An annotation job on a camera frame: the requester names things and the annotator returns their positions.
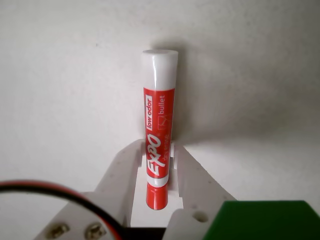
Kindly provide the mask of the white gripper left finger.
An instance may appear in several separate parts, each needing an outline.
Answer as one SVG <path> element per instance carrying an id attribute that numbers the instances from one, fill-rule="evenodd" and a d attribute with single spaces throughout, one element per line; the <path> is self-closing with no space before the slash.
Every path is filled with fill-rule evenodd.
<path id="1" fill-rule="evenodd" d="M 145 141 L 136 140 L 120 150 L 105 175 L 84 196 L 110 214 L 122 227 L 129 227 L 138 168 L 145 154 Z M 39 240 L 113 240 L 111 228 L 78 204 L 68 203 L 37 235 Z"/>

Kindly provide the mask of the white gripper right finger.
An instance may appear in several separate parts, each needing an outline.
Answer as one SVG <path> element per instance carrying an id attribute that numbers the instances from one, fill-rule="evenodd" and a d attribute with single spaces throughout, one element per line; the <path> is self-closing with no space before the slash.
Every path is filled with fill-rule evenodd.
<path id="1" fill-rule="evenodd" d="M 164 240 L 202 240 L 225 201 L 227 192 L 182 146 L 174 146 L 169 193 L 182 199 L 183 208 L 171 215 Z"/>

